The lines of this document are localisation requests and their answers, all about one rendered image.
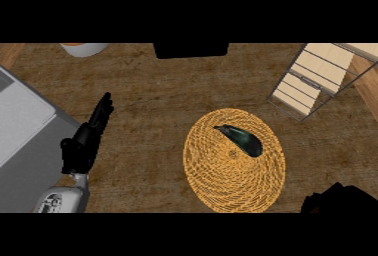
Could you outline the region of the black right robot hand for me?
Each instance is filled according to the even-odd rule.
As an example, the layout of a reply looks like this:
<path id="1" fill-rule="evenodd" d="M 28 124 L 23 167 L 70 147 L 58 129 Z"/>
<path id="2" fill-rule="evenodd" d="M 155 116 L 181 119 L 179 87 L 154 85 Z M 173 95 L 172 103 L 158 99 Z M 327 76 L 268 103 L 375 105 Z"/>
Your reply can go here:
<path id="1" fill-rule="evenodd" d="M 378 199 L 356 186 L 336 183 L 322 193 L 313 193 L 306 197 L 302 213 L 378 214 Z"/>

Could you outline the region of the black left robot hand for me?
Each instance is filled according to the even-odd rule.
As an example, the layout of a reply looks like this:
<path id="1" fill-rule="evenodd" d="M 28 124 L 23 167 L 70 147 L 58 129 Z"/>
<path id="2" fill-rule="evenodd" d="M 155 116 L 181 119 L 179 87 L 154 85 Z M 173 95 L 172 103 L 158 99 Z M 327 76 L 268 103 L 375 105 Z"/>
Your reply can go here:
<path id="1" fill-rule="evenodd" d="M 107 92 L 93 110 L 92 117 L 85 122 L 73 138 L 61 141 L 62 173 L 87 174 L 96 160 L 101 137 L 114 111 L 111 93 Z"/>

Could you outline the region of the round woven yellow placemat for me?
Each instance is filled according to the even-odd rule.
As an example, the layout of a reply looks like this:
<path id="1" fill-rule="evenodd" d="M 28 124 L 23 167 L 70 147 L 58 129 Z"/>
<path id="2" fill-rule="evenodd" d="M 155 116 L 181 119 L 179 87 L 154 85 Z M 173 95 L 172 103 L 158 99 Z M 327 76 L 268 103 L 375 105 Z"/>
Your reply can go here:
<path id="1" fill-rule="evenodd" d="M 251 157 L 214 129 L 225 124 L 259 138 L 259 157 Z M 287 176 L 284 149 L 265 121 L 235 108 L 207 113 L 186 136 L 183 168 L 191 188 L 216 212 L 265 212 L 278 200 Z"/>

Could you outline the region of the dark green sweet potato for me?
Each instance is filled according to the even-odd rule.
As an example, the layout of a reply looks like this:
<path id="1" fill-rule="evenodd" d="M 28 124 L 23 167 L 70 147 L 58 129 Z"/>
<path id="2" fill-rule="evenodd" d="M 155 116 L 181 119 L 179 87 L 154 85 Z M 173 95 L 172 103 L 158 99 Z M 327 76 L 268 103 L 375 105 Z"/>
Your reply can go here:
<path id="1" fill-rule="evenodd" d="M 214 129 L 223 133 L 250 157 L 259 157 L 263 154 L 262 141 L 248 131 L 228 124 L 214 126 Z"/>

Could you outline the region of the grey flat appliance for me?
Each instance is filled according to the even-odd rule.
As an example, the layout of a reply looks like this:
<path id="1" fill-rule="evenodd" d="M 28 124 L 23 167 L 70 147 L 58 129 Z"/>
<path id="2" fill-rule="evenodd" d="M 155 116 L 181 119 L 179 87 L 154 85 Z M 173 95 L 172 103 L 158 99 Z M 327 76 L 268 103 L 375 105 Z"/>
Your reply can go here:
<path id="1" fill-rule="evenodd" d="M 0 213 L 27 213 L 62 177 L 80 122 L 0 65 Z"/>

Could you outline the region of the white round pot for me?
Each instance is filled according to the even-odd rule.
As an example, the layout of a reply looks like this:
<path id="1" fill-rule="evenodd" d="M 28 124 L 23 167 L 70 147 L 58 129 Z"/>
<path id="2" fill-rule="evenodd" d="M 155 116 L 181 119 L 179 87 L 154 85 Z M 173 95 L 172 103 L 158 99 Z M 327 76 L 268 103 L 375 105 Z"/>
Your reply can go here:
<path id="1" fill-rule="evenodd" d="M 85 43 L 85 44 L 61 44 L 62 48 L 65 49 L 67 53 L 74 57 L 90 57 L 101 53 L 108 44 L 107 43 Z"/>

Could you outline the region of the black rectangular appliance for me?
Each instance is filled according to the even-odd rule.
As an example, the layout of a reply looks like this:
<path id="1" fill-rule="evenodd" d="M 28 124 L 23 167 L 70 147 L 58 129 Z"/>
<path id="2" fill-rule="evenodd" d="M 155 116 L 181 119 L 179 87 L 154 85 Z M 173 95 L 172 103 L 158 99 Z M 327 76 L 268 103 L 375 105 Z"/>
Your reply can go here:
<path id="1" fill-rule="evenodd" d="M 154 50 L 158 59 L 195 58 L 225 56 L 228 43 L 155 43 Z"/>

